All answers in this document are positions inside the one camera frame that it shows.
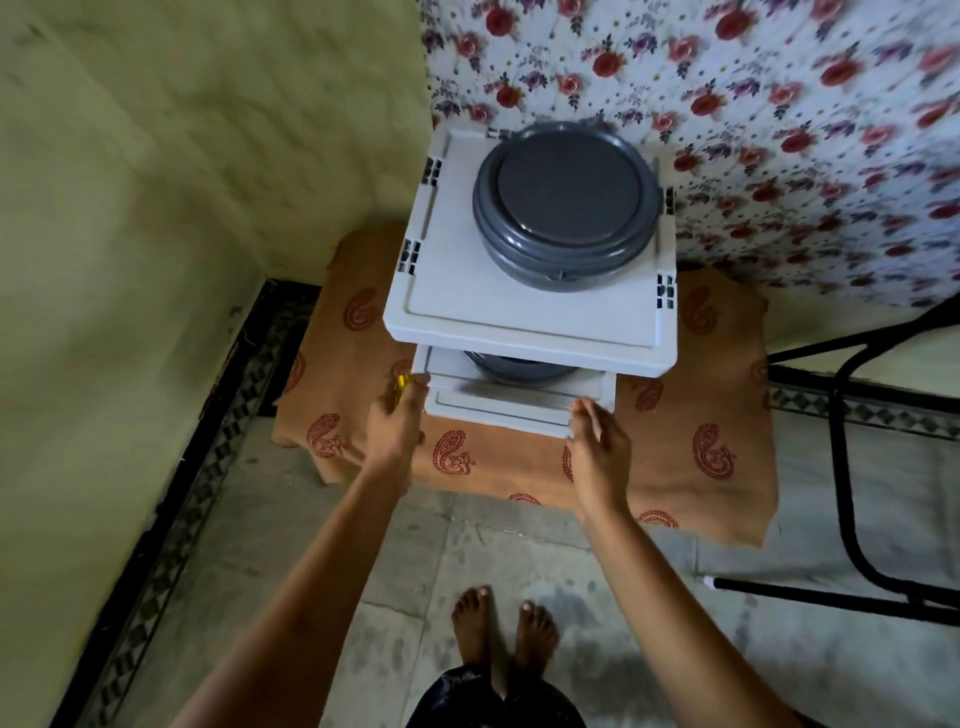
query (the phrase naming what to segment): bare foot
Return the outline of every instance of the bare foot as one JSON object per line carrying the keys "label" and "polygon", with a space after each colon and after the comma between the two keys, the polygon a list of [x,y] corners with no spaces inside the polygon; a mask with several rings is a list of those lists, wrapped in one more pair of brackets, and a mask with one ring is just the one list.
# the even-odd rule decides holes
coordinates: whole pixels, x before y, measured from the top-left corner
{"label": "bare foot", "polygon": [[490,589],[467,589],[453,606],[450,618],[464,665],[489,665]]}
{"label": "bare foot", "polygon": [[557,625],[550,613],[532,601],[523,602],[516,623],[516,677],[542,677],[559,641]]}

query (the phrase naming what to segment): tile floor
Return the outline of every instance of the tile floor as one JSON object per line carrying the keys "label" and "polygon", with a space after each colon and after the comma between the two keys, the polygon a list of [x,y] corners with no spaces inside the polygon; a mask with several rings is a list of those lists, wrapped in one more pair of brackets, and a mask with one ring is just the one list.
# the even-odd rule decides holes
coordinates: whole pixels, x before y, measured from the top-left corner
{"label": "tile floor", "polygon": [[[875,593],[840,545],[826,422],[783,412],[774,420],[780,511],[766,548],[660,528],[651,535],[683,574]],[[339,500],[340,488],[323,485],[306,453],[270,443],[272,426],[252,422],[116,725],[169,723]],[[957,585],[960,444],[855,425],[848,432],[870,557],[892,573]],[[493,586],[505,644],[522,599],[552,610],[563,636],[547,677],[588,725],[672,725],[572,516],[415,487],[364,592],[321,726],[403,725],[438,673],[457,663],[453,598],[483,583]],[[827,725],[960,726],[960,629],[690,585],[774,688]]]}

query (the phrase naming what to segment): person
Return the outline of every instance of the person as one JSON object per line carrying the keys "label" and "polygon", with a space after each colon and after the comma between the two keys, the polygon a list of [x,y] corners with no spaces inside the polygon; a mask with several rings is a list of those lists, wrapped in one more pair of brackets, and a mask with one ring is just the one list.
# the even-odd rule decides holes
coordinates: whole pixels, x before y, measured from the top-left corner
{"label": "person", "polygon": [[[399,398],[373,403],[360,473],[266,612],[204,680],[175,728],[316,728],[387,524],[411,481],[422,441],[425,377]],[[627,506],[631,443],[592,400],[571,409],[568,443],[578,518],[620,609],[636,634],[681,728],[801,728],[696,601]],[[409,728],[584,726],[576,708],[543,681],[558,643],[550,615],[520,607],[506,700],[493,691],[489,587],[457,601],[453,631],[464,665],[430,688]]]}

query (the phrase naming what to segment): brown tablecloth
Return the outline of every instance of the brown tablecloth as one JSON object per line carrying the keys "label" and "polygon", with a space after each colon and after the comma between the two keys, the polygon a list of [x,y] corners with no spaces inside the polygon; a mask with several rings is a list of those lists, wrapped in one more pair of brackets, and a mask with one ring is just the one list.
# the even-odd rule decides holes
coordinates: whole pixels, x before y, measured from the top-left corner
{"label": "brown tablecloth", "polygon": [[[380,318],[403,234],[392,224],[340,243],[278,403],[275,442],[308,448],[327,482],[356,475],[368,407],[414,356]],[[778,498],[766,302],[712,268],[678,283],[676,366],[617,378],[615,415],[634,443],[631,509],[642,522],[759,546]],[[422,429],[414,482],[574,508],[563,440],[429,415]]]}

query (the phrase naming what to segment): dark pants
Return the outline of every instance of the dark pants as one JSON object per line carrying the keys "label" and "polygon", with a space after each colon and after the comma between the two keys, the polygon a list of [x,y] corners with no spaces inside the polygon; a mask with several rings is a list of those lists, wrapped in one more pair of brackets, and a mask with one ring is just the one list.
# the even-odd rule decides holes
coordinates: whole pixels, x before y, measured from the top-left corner
{"label": "dark pants", "polygon": [[407,728],[587,728],[573,703],[539,677],[526,677],[501,700],[489,667],[448,670],[423,694]]}

